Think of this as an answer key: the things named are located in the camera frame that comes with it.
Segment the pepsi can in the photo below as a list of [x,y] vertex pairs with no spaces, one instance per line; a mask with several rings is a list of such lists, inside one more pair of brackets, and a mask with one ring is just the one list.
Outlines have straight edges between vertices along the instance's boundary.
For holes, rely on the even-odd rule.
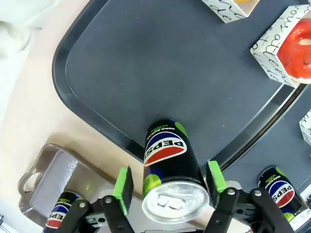
[[305,201],[280,168],[272,166],[265,169],[259,177],[258,186],[269,192],[289,222],[294,223],[299,217],[310,212]]
[[187,222],[209,204],[207,187],[184,127],[164,119],[147,131],[142,209],[153,221]]
[[50,213],[42,232],[43,233],[56,232],[57,229],[62,224],[63,219],[68,213],[71,205],[80,198],[81,197],[74,192],[71,192],[71,191],[63,192],[59,196],[52,212]]

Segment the white surface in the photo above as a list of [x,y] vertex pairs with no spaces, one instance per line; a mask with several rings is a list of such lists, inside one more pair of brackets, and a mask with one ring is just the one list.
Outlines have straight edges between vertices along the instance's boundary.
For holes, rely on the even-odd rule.
[[0,214],[4,215],[4,222],[15,229],[18,233],[42,232],[42,227],[30,221],[20,211],[14,210],[2,201],[0,201]]
[[18,233],[14,228],[3,222],[0,227],[0,233]]
[[27,51],[22,51],[14,57],[0,60],[0,128],[2,127],[9,98],[27,54]]

